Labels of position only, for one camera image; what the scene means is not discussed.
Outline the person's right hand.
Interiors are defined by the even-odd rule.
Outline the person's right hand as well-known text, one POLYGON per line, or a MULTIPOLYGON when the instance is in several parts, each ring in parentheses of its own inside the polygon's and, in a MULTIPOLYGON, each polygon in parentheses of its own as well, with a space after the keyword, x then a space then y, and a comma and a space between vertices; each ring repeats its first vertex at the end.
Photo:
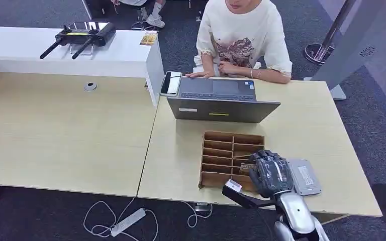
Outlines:
POLYGON ((211 78, 211 77, 215 77, 215 73, 214 71, 202 71, 202 72, 189 73, 189 74, 186 74, 185 76, 189 78, 199 78, 199 77, 211 78))

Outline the person's left hand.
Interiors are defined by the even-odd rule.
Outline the person's left hand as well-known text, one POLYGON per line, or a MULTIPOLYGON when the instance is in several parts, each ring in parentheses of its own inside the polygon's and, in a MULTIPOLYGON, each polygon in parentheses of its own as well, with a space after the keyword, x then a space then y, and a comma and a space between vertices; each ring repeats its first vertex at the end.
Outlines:
POLYGON ((236 75, 238 67, 231 64, 230 62, 221 61, 218 65, 218 71, 221 76, 236 75))

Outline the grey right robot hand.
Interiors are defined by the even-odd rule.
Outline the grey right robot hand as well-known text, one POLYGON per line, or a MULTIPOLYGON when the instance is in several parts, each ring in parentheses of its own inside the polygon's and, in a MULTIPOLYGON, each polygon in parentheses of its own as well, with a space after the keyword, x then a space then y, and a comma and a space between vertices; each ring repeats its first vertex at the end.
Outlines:
POLYGON ((278 153, 261 149, 253 153, 248 162, 249 177, 256 191, 264 198, 273 198, 284 192, 293 192, 294 181, 287 160, 278 153))

